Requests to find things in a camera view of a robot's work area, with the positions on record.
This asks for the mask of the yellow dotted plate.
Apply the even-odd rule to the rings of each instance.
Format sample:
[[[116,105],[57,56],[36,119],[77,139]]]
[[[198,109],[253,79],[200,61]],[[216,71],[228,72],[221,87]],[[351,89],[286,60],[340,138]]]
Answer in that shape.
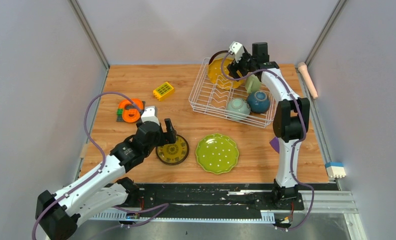
[[[241,85],[245,83],[245,79],[242,80],[228,80],[224,77],[222,74],[222,60],[223,58],[218,58],[214,59],[209,65],[208,65],[208,72],[207,76],[212,84],[214,84],[217,88],[220,88],[222,90],[231,90],[231,89],[237,89]]]

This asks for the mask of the green dotted plate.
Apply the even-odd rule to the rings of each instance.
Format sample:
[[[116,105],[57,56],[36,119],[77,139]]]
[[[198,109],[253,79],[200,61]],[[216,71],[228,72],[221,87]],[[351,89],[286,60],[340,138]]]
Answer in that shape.
[[[204,171],[215,175],[230,172],[238,164],[239,156],[237,143],[220,133],[205,136],[195,149],[196,162]]]

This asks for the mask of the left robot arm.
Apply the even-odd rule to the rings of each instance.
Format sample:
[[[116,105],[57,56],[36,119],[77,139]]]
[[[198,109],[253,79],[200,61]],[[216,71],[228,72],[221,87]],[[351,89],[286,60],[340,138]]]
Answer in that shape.
[[[128,177],[131,169],[141,164],[155,147],[173,144],[177,132],[169,118],[166,132],[157,121],[137,124],[135,134],[118,143],[101,163],[68,186],[37,198],[32,239],[38,226],[52,240],[67,240],[77,228],[94,215],[115,206],[135,206],[139,187]]]

